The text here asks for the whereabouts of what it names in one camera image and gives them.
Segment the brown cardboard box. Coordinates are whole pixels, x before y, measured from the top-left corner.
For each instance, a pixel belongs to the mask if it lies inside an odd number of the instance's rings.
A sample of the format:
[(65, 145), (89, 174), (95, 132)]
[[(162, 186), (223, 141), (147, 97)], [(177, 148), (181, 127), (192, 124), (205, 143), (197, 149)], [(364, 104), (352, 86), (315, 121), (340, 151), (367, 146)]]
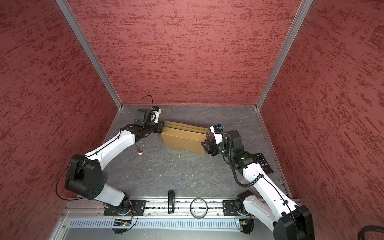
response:
[(165, 121), (164, 124), (161, 137), (165, 147), (205, 154), (201, 142), (205, 142), (208, 137), (207, 128), (169, 121)]

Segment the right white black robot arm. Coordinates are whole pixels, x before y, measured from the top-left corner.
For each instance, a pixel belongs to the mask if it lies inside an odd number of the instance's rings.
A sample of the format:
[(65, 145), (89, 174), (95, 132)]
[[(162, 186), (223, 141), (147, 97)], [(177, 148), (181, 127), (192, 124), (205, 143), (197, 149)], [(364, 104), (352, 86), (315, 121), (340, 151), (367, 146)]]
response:
[(304, 205), (298, 206), (273, 183), (257, 156), (245, 150), (237, 131), (215, 131), (213, 139), (201, 145), (209, 155), (223, 156), (238, 186), (253, 187), (264, 199), (260, 202), (250, 191), (237, 195), (240, 214), (254, 216), (271, 230), (276, 240), (315, 239), (310, 210)]

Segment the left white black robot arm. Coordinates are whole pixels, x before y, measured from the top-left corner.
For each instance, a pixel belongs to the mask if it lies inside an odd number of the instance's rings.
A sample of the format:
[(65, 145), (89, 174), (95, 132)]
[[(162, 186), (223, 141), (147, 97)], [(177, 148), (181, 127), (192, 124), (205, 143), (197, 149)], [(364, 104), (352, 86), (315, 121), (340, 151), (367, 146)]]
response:
[[(109, 209), (120, 216), (134, 212), (130, 196), (108, 185), (105, 181), (104, 168), (125, 149), (135, 145), (137, 141), (152, 133), (161, 134), (164, 122), (140, 124), (136, 121), (133, 125), (127, 125), (109, 141), (86, 153), (74, 155), (69, 165), (58, 177), (55, 192), (59, 199), (64, 201), (77, 201), (81, 199), (96, 200), (105, 204)], [(66, 174), (65, 189), (77, 194), (76, 199), (68, 199), (60, 196), (58, 191), (59, 181)]]

